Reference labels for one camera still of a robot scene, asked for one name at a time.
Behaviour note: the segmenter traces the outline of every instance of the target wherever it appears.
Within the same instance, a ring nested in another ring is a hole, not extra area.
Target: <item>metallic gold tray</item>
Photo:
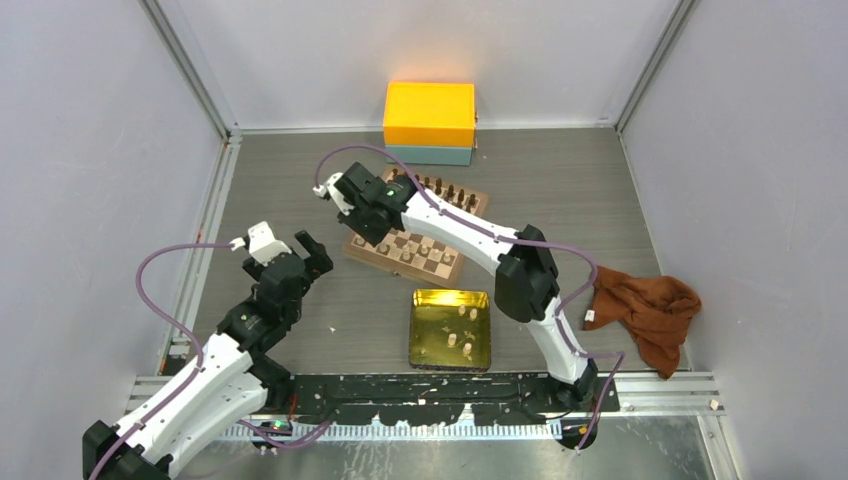
[[[492,364],[489,313],[486,292],[415,290],[409,364],[428,370],[485,372]]]

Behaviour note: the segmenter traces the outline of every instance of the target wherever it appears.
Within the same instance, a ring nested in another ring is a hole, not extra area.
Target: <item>chessboard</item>
[[[397,167],[388,167],[382,178],[386,182],[396,175],[404,175]],[[437,194],[457,208],[482,216],[489,202],[485,193],[466,186],[445,182],[441,178],[416,175],[421,185]],[[465,257],[456,249],[442,242],[417,233],[400,232],[392,229],[376,247],[364,238],[353,234],[342,246],[342,251],[351,257],[375,267],[413,280],[421,280],[443,288],[454,288]]]

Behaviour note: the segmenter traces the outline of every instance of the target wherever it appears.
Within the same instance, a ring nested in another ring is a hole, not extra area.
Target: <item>orange-brown towel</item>
[[[669,378],[680,363],[680,346],[689,322],[701,311],[701,299],[673,277],[634,278],[598,267],[592,310],[595,320],[584,322],[584,330],[621,320],[645,363]]]

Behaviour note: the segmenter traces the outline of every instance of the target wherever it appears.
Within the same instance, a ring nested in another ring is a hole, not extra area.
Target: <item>purple cable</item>
[[[197,337],[195,337],[191,330],[186,328],[185,325],[178,322],[174,317],[172,317],[164,310],[159,308],[155,303],[153,303],[153,301],[150,300],[150,297],[147,296],[147,293],[145,293],[144,286],[142,286],[141,284],[141,275],[144,273],[144,269],[151,261],[153,261],[154,258],[168,252],[173,252],[175,250],[186,250],[190,248],[230,248],[230,246],[231,245],[229,243],[184,243],[180,245],[172,245],[170,247],[165,247],[151,253],[147,256],[147,258],[145,258],[141,262],[141,265],[138,266],[138,270],[136,270],[135,272],[135,289],[138,292],[138,296],[141,297],[141,301],[143,301],[148,307],[150,307],[150,309],[153,310],[156,315],[162,317],[166,322],[173,325],[177,330],[179,330],[180,332],[185,334],[186,337],[188,337],[188,339],[191,341],[192,346],[194,347],[194,350],[197,352],[197,365],[195,365],[194,370],[189,373],[188,377],[186,377],[183,383],[181,383],[177,388],[175,388],[174,391],[171,392],[170,395],[165,397],[158,405],[150,409],[147,414],[141,417],[138,422],[133,424],[133,426],[131,426],[126,431],[126,433],[121,435],[121,437],[118,438],[118,440],[115,441],[115,443],[113,443],[112,446],[110,446],[106,450],[103,456],[100,457],[100,460],[97,462],[97,465],[94,466],[94,470],[91,471],[91,475],[88,476],[88,480],[97,480],[97,477],[100,476],[100,472],[103,471],[103,467],[106,466],[106,463],[109,461],[110,458],[112,458],[115,452],[117,452],[118,449],[121,448],[121,445],[126,443],[127,440],[136,432],[138,432],[139,429],[141,429],[141,427],[144,426],[144,424],[147,423],[148,420],[150,420],[154,415],[159,413],[163,408],[165,408],[166,405],[171,403],[171,401],[176,398],[177,395],[179,395],[183,390],[185,390],[191,384],[191,382],[194,381],[194,379],[200,373],[200,368],[203,366],[203,347],[200,345],[200,341],[197,339]]]
[[[562,320],[560,320],[560,318],[559,318],[559,314],[562,313],[562,310],[565,308],[565,305],[568,302],[574,300],[574,298],[576,298],[578,295],[580,295],[581,293],[586,291],[587,288],[591,287],[592,284],[595,283],[595,279],[598,277],[598,264],[595,263],[595,261],[592,259],[591,255],[589,255],[589,253],[587,253],[583,250],[580,250],[579,248],[572,247],[572,246],[565,245],[565,244],[560,244],[560,243],[539,242],[539,241],[535,241],[535,240],[522,240],[522,239],[518,239],[518,238],[504,237],[503,235],[497,235],[495,232],[492,232],[491,230],[488,230],[485,227],[481,227],[481,226],[479,226],[479,225],[477,225],[473,222],[470,222],[470,221],[462,218],[461,216],[454,214],[453,212],[440,209],[439,204],[436,202],[436,200],[434,200],[433,198],[430,197],[430,195],[427,192],[427,189],[425,189],[421,185],[421,183],[415,178],[415,172],[413,172],[412,169],[409,168],[409,166],[406,163],[401,161],[401,159],[399,159],[396,155],[393,155],[388,150],[380,148],[380,147],[376,147],[374,145],[369,145],[367,143],[345,145],[343,147],[339,147],[339,148],[331,151],[330,153],[324,155],[324,158],[322,158],[321,161],[318,162],[318,166],[315,168],[315,176],[314,176],[315,186],[316,187],[320,186],[320,180],[319,179],[320,179],[320,175],[321,175],[321,167],[324,166],[324,164],[327,162],[327,160],[330,159],[330,157],[336,155],[337,153],[343,152],[345,150],[353,150],[353,149],[371,150],[373,152],[377,152],[381,155],[384,155],[384,156],[390,158],[395,163],[397,163],[403,169],[403,171],[406,172],[407,177],[409,177],[409,179],[412,180],[412,184],[415,186],[415,189],[418,190],[418,192],[424,197],[424,200],[431,207],[433,207],[434,209],[436,209],[436,211],[439,212],[439,215],[444,215],[444,216],[450,218],[451,220],[454,220],[455,222],[459,223],[460,225],[468,227],[468,228],[470,228],[470,229],[472,229],[472,230],[474,230],[474,231],[476,231],[480,234],[483,234],[483,235],[485,235],[489,238],[495,239],[495,241],[512,243],[512,244],[515,244],[515,245],[526,245],[526,246],[531,246],[531,247],[552,248],[554,250],[562,250],[562,251],[565,251],[565,252],[573,253],[573,254],[583,258],[584,260],[586,260],[587,263],[589,263],[589,266],[592,268],[592,273],[589,275],[589,280],[586,283],[584,283],[583,285],[581,285],[579,288],[577,288],[577,290],[573,291],[568,296],[566,296],[565,299],[560,301],[559,305],[556,308],[554,320],[556,322],[557,330],[559,330],[560,336],[562,337],[563,341],[565,341],[565,344],[568,346],[568,348],[571,350],[571,352],[574,353],[575,355],[582,357],[582,358],[586,358],[586,359],[618,357],[618,361],[615,363],[615,366],[613,366],[612,370],[610,371],[609,375],[607,376],[606,382],[604,382],[604,385],[601,388],[600,398],[598,399],[597,404],[595,405],[595,410],[592,413],[592,419],[589,422],[589,427],[586,430],[586,433],[583,434],[583,437],[580,439],[580,443],[577,444],[577,447],[576,447],[575,450],[579,454],[580,449],[583,448],[583,445],[589,439],[589,434],[592,433],[592,429],[598,423],[598,419],[600,418],[600,415],[601,415],[601,405],[603,403],[603,399],[606,397],[607,390],[609,389],[609,386],[612,383],[612,378],[618,372],[619,368],[621,368],[622,363],[624,363],[624,352],[593,353],[593,352],[584,352],[582,350],[579,350],[571,342],[571,340],[568,338],[568,334],[565,331],[565,327],[562,325]]]
[[[239,420],[236,423],[249,428],[250,430],[253,431],[253,433],[255,433],[256,435],[259,435],[263,440],[265,440],[266,442],[268,442],[271,446],[273,446],[275,448],[279,448],[280,450],[297,450],[298,448],[303,448],[303,447],[306,447],[308,445],[312,445],[313,443],[315,443],[315,441],[317,441],[318,438],[321,437],[321,435],[323,435],[324,432],[326,432],[328,428],[330,428],[330,425],[333,424],[333,420],[332,419],[325,420],[320,425],[318,425],[318,427],[315,428],[314,430],[310,431],[309,433],[307,433],[303,437],[301,437],[301,438],[299,438],[299,439],[297,439],[293,442],[290,442],[290,443],[282,443],[282,442],[278,442],[278,441],[274,440],[273,438],[271,438],[271,436],[268,434],[268,432],[266,430],[259,428],[256,425],[253,425],[252,423],[247,422],[245,420]]]

